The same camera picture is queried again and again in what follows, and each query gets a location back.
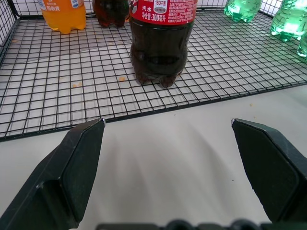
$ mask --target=bottle label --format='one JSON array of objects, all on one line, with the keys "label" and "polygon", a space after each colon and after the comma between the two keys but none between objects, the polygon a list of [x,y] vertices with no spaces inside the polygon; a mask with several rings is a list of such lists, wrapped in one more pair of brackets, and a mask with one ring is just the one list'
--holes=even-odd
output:
[{"label": "bottle label", "polygon": [[145,23],[182,25],[195,19],[197,0],[130,0],[130,16]]},{"label": "bottle label", "polygon": [[38,4],[43,11],[67,11],[83,6],[84,0],[71,0],[71,4],[63,0],[38,0]]}]

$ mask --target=white tabletop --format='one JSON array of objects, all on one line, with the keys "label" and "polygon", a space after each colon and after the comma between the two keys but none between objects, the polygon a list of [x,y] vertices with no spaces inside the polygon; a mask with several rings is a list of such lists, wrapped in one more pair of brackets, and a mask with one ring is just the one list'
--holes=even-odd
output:
[{"label": "white tabletop", "polygon": [[[281,131],[307,155],[307,86],[107,124],[81,230],[180,218],[223,225],[268,218],[245,175],[231,118]],[[65,136],[0,143],[0,215]]]}]

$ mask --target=wire mesh shelf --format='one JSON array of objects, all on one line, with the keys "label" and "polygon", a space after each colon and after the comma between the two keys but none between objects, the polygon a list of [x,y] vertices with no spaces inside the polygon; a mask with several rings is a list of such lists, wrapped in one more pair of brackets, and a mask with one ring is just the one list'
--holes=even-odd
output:
[{"label": "wire mesh shelf", "polygon": [[268,33],[258,14],[234,23],[218,11],[197,12],[188,62],[175,84],[139,85],[130,63],[131,30],[102,28],[96,18],[71,34],[44,20],[21,20],[0,67],[0,140],[212,103],[307,82],[298,42]]}]

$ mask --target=brown bottle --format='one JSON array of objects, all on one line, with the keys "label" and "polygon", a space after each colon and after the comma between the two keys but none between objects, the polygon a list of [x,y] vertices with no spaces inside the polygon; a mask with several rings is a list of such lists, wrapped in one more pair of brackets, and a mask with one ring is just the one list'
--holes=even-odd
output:
[{"label": "brown bottle", "polygon": [[170,87],[187,61],[197,0],[136,0],[130,3],[131,62],[137,80]]},{"label": "brown bottle", "polygon": [[123,26],[129,16],[128,0],[93,0],[93,9],[103,27],[114,23]]}]

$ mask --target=green bottle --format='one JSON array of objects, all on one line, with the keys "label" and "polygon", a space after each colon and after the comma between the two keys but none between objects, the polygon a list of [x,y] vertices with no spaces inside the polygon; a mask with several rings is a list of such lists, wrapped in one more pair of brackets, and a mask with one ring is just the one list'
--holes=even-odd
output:
[{"label": "green bottle", "polygon": [[301,39],[301,43],[297,49],[297,54],[301,57],[307,57],[307,34]]},{"label": "green bottle", "polygon": [[232,20],[251,22],[261,6],[261,0],[228,0],[224,14],[232,16]]},{"label": "green bottle", "polygon": [[291,37],[301,40],[307,31],[307,0],[283,0],[273,18],[271,34],[280,35],[284,42]]}]

